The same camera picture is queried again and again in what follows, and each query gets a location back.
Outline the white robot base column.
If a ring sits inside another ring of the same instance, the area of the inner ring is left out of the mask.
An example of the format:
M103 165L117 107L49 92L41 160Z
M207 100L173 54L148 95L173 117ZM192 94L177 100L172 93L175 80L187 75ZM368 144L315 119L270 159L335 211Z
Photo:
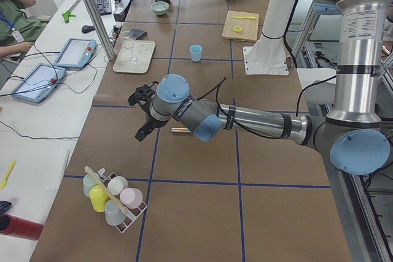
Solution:
M284 36L296 0L269 0L260 39L244 47L247 75L288 75Z

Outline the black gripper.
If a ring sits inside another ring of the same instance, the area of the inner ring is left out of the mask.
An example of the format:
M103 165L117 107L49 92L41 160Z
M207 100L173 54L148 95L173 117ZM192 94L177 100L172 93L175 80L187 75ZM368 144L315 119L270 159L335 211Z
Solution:
M147 115L146 122L138 129L134 136L139 142L142 142L156 127L158 127L158 120L150 114L149 109L152 97L155 94L155 91L152 89L155 84L158 84L158 82L153 81L147 85L145 84L141 87L137 87L134 93L128 98L128 104L130 106L138 104Z

